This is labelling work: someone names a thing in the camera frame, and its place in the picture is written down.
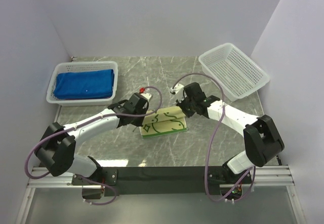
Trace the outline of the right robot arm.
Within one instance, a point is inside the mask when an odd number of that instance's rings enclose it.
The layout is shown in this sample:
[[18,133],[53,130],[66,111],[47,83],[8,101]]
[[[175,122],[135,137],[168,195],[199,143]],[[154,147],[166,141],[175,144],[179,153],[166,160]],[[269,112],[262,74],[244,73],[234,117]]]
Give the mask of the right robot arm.
[[220,178],[234,183],[242,172],[252,167],[263,167],[285,148],[273,119],[245,113],[211,95],[207,97],[199,83],[170,89],[176,96],[176,106],[189,118],[194,114],[218,121],[239,133],[244,139],[245,150],[222,165]]

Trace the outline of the green white towel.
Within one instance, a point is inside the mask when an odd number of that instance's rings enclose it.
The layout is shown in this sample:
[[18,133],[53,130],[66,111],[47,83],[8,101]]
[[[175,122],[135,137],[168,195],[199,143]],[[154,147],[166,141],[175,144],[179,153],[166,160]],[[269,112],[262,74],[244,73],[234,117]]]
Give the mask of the green white towel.
[[156,113],[146,116],[140,127],[143,138],[150,138],[187,131],[185,114],[180,107],[160,108]]

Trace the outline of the blue towel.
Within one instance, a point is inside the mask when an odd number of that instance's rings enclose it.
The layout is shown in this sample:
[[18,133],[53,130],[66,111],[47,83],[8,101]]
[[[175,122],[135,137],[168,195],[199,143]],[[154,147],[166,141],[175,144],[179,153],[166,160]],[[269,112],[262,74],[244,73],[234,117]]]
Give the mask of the blue towel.
[[112,69],[66,72],[56,76],[54,96],[58,99],[101,99],[113,94],[114,71]]

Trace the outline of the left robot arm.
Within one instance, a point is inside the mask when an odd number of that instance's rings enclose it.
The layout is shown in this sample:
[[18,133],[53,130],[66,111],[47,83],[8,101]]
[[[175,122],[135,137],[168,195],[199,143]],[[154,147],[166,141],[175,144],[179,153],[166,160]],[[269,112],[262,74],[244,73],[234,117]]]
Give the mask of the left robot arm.
[[79,122],[64,126],[53,123],[34,154],[52,176],[69,172],[82,175],[89,184],[97,184],[102,178],[100,165],[90,156],[76,154],[76,146],[108,130],[128,124],[141,126],[151,98],[149,93],[134,93],[130,99],[114,103]]

